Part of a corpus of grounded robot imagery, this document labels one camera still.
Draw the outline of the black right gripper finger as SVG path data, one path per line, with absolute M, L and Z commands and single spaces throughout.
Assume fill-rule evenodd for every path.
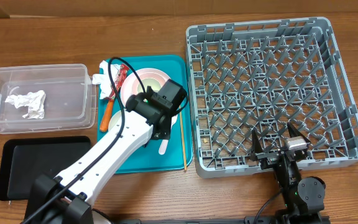
M 262 149 L 262 146 L 259 142 L 256 130 L 252 130 L 252 147 L 250 149 L 250 159 L 252 161 L 259 160 L 259 156 L 261 156 L 264 153 L 264 150 Z
M 310 140 L 306 136 L 304 136 L 301 132 L 299 132 L 299 130 L 297 130 L 296 127 L 294 127 L 294 125 L 292 125 L 290 122 L 287 123 L 287 128 L 288 128 L 288 133 L 290 135 L 289 138 L 301 136 L 305 139 L 308 145 L 310 144 Z

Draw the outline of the white cup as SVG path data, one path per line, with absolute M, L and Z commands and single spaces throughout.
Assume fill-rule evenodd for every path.
M 148 87 L 151 87 L 151 89 L 154 92 L 158 92 L 162 88 L 163 84 L 165 83 L 164 79 L 157 79 L 155 77 L 142 78 L 141 80 L 143 86 L 145 87 L 145 90 Z

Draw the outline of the small white bowl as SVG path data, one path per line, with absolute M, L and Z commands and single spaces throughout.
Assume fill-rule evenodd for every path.
M 114 113 L 109 121 L 108 131 L 113 131 L 113 132 L 117 133 L 122 126 L 122 117 L 123 117 L 123 114 L 121 111 Z

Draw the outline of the orange carrot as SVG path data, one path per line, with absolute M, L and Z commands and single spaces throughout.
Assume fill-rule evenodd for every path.
M 99 130 L 103 133 L 108 131 L 108 125 L 112 117 L 113 106 L 114 106 L 114 99 L 110 99 L 106 105 L 102 120 L 99 125 Z

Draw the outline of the red snack wrapper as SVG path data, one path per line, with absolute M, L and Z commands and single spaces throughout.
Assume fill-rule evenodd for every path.
M 112 64 L 110 68 L 111 77 L 114 81 L 114 85 L 117 91 L 120 91 L 122 84 L 124 83 L 124 80 L 127 77 L 127 72 L 129 71 L 129 67 L 125 65 L 124 63 L 118 65 L 118 64 Z M 112 89 L 110 76 L 108 69 L 106 69 L 106 75 L 107 75 L 107 93 L 108 93 L 108 99 L 113 100 L 115 98 L 115 92 Z

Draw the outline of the white paper ball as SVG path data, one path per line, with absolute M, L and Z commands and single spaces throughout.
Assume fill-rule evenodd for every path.
M 5 102 L 14 105 L 16 109 L 26 107 L 27 113 L 22 115 L 25 119 L 44 119 L 44 103 L 46 92 L 39 90 L 37 92 L 28 92 L 26 95 L 9 95 Z

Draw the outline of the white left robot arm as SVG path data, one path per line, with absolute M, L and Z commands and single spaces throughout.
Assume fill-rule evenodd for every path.
M 167 80 L 159 91 L 142 92 L 120 103 L 121 117 L 83 157 L 54 178 L 41 175 L 30 191 L 24 223 L 109 223 L 93 205 L 118 168 L 151 140 L 169 139 L 172 117 L 188 104 L 186 90 Z

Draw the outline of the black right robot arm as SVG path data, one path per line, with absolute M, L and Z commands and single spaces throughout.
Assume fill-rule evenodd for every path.
M 302 178 L 297 162 L 305 159 L 311 141 L 299 132 L 294 125 L 287 123 L 290 137 L 285 145 L 276 152 L 264 152 L 256 130 L 252 130 L 250 159 L 257 161 L 260 168 L 272 169 L 280 191 L 267 200 L 256 216 L 245 217 L 245 223 L 329 223 L 329 217 L 323 217 L 325 182 L 319 177 Z M 285 208 L 275 212 L 274 216 L 261 214 L 265 207 L 279 195 L 283 197 Z

